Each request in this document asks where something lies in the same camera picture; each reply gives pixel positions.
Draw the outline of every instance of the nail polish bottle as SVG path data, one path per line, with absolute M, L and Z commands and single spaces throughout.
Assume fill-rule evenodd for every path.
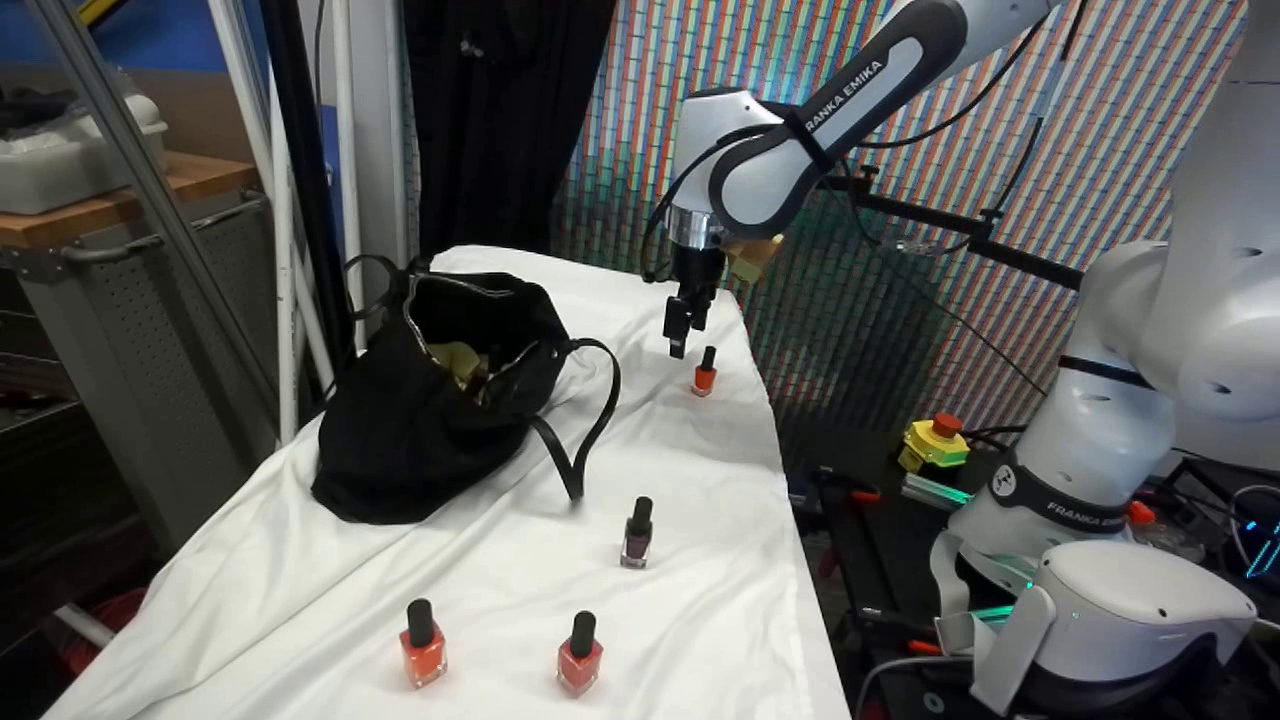
M 693 395 L 713 395 L 715 388 L 715 344 L 706 350 L 706 359 L 693 372 Z
M 443 676 L 443 634 L 435 630 L 432 601 L 408 604 L 408 630 L 399 634 L 406 674 L 413 685 Z
M 623 536 L 623 568 L 649 568 L 644 552 L 653 545 L 653 499 L 637 495 L 629 536 Z
M 573 637 L 561 646 L 561 674 L 558 674 L 561 688 L 570 695 L 585 695 L 599 676 L 599 655 L 605 647 L 598 646 L 598 615 L 576 611 Z

